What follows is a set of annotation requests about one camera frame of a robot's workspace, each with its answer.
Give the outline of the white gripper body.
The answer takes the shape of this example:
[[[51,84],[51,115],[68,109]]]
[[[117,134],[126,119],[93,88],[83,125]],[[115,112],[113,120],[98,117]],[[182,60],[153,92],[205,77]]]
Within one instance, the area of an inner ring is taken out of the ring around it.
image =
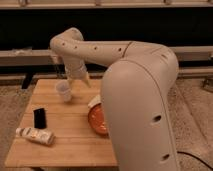
[[[66,75],[69,79],[84,80],[87,78],[87,70],[85,66],[82,66],[77,69],[67,68]]]

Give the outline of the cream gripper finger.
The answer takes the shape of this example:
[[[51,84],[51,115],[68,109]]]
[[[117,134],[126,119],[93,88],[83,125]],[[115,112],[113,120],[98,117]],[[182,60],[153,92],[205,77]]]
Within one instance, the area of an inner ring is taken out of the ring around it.
[[[85,75],[85,77],[83,78],[83,82],[86,84],[87,87],[91,87],[90,86],[90,77],[89,77],[89,74],[87,73]]]

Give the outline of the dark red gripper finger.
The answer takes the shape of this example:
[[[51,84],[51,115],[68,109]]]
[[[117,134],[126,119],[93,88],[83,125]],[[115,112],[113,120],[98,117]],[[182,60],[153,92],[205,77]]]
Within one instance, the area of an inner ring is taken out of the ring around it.
[[[73,85],[73,83],[74,83],[74,80],[70,80],[70,79],[68,79],[68,83],[69,83],[69,86],[72,86],[72,85]]]

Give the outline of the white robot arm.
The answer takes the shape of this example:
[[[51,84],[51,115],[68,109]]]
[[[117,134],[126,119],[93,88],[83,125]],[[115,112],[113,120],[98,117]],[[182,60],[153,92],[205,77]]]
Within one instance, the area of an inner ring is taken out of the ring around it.
[[[137,41],[85,41],[70,28],[50,40],[73,79],[86,78],[85,63],[107,68],[101,104],[119,171],[180,171],[167,94],[178,75],[168,47]]]

